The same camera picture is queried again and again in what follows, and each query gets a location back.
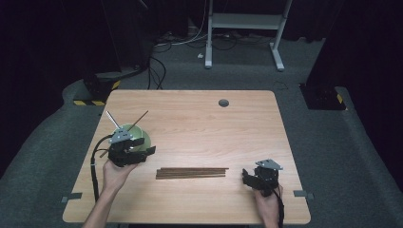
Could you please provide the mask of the person's right hand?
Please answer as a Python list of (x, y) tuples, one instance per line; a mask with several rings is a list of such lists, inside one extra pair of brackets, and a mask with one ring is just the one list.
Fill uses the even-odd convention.
[(259, 190), (253, 190), (258, 213), (264, 225), (279, 223), (278, 196), (282, 194), (282, 190), (283, 188), (280, 185), (275, 189), (275, 193), (268, 197), (264, 197)]

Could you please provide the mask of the metal spoon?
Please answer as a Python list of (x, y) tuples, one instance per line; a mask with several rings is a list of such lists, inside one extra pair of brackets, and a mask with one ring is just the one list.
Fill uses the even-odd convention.
[(115, 121), (115, 119), (113, 118), (113, 116), (111, 115), (111, 113), (108, 110), (106, 111), (106, 115), (112, 121), (112, 123), (115, 125), (115, 127), (117, 129), (121, 128), (120, 125)]

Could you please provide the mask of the row of dark chopsticks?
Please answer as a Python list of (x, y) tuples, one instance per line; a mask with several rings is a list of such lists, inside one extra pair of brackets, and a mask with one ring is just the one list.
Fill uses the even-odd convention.
[(226, 176), (227, 168), (216, 167), (162, 167), (157, 170), (157, 180), (219, 178)]

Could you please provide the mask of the black hazard-striped stand base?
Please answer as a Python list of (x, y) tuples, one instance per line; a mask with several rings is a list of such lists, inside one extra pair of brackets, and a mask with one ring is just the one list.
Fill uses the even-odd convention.
[(341, 95), (333, 88), (299, 85), (304, 101), (312, 110), (345, 110)]
[(73, 97), (73, 103), (75, 105), (105, 105), (110, 93), (120, 85), (122, 77), (120, 71), (112, 71), (97, 73), (91, 79), (84, 79)]

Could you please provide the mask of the person's left hand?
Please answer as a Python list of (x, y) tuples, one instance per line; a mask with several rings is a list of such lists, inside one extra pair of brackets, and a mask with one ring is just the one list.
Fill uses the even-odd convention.
[(125, 184), (129, 174), (137, 167), (130, 164), (124, 167), (116, 166), (112, 161), (107, 161), (103, 167), (103, 191), (118, 192)]

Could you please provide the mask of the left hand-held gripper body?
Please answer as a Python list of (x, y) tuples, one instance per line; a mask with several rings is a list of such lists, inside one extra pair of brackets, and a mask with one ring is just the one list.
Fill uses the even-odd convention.
[(138, 163), (136, 153), (132, 151), (135, 146), (132, 135), (126, 129), (118, 128), (109, 140), (108, 158), (119, 167)]

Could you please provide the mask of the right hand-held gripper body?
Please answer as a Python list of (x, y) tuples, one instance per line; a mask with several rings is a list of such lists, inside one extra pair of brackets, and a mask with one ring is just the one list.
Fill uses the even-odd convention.
[(271, 159), (257, 161), (256, 165), (255, 175), (262, 181), (261, 193), (270, 196), (278, 188), (278, 171), (282, 166)]

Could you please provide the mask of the white metal stand frame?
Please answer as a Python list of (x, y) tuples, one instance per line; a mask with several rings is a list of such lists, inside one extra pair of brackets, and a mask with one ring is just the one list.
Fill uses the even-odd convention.
[(213, 29), (260, 29), (275, 30), (275, 41), (269, 44), (276, 68), (283, 71), (285, 66), (280, 57), (278, 46), (288, 19), (293, 0), (286, 0), (282, 14), (240, 14), (214, 12), (214, 0), (208, 0), (208, 27), (204, 56), (204, 67), (209, 69), (213, 65)]

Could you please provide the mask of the grey tape piece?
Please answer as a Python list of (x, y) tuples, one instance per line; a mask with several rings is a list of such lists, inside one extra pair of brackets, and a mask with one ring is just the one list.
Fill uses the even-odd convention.
[(83, 193), (70, 193), (69, 195), (62, 196), (61, 203), (67, 203), (70, 200), (79, 200)]
[(313, 193), (309, 193), (305, 190), (294, 190), (294, 196), (296, 198), (305, 198), (306, 200), (313, 200), (315, 198)]

